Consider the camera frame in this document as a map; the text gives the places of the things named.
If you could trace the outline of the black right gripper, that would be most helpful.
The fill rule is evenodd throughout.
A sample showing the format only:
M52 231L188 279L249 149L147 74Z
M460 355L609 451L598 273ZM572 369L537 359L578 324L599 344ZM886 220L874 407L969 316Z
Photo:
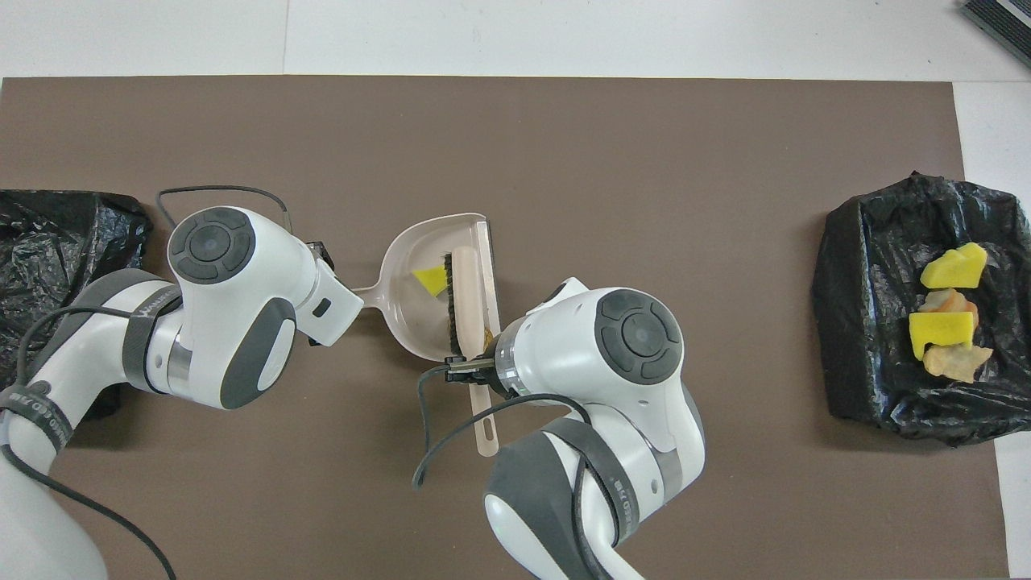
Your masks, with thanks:
M452 356L445 359L445 366L446 382L478 384L489 387L493 393L502 393L502 385L498 378L494 359L486 356L475 359Z

